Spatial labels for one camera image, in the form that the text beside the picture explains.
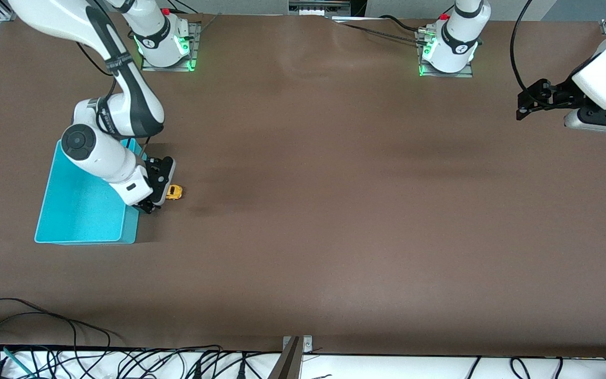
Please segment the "teal plastic bin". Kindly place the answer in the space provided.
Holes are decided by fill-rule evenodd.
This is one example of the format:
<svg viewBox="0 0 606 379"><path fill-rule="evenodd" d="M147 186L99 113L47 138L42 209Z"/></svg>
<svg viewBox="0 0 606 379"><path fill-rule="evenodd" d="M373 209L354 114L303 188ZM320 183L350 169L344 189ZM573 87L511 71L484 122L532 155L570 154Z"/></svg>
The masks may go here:
<svg viewBox="0 0 606 379"><path fill-rule="evenodd" d="M108 183L86 173L63 154L58 140L34 240L56 245L134 243L140 212Z"/></svg>

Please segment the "white power strip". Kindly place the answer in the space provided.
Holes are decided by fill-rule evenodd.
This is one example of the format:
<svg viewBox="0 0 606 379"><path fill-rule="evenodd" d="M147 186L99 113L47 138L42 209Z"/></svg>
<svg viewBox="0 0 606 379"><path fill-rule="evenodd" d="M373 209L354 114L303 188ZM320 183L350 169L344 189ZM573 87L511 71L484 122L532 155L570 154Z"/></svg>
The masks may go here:
<svg viewBox="0 0 606 379"><path fill-rule="evenodd" d="M288 0L289 15L351 16L351 0Z"/></svg>

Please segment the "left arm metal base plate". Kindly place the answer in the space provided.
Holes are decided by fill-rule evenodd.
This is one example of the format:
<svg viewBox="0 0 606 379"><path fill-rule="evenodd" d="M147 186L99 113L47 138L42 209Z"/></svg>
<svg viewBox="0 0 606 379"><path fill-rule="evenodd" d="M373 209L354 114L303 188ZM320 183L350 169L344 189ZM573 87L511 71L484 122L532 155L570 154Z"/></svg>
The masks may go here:
<svg viewBox="0 0 606 379"><path fill-rule="evenodd" d="M471 61L477 43L472 46L460 45L456 53L447 43L440 41L435 29L420 28L415 33L418 46L419 76L471 78L473 69Z"/></svg>

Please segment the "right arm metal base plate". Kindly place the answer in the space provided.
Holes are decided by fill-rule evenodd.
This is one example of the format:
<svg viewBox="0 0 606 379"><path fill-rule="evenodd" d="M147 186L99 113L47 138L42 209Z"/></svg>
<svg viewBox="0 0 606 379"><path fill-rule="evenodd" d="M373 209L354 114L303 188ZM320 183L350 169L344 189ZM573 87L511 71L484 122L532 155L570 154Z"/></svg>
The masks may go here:
<svg viewBox="0 0 606 379"><path fill-rule="evenodd" d="M154 51L155 63L170 63L173 58L178 61L166 67L156 66L144 55L144 48L138 46L142 58L141 69L152 72L193 72L197 65L200 43L200 23L188 23L179 20L175 36L170 37Z"/></svg>

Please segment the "metal bracket with pole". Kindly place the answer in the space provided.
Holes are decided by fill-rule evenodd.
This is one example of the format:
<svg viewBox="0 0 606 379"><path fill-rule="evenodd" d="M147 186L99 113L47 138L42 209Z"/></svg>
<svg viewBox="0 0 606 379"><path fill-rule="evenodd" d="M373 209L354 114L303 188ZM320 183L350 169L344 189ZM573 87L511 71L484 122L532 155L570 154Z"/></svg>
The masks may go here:
<svg viewBox="0 0 606 379"><path fill-rule="evenodd" d="M284 336L283 351L268 379L300 379L304 353L312 351L312 336Z"/></svg>

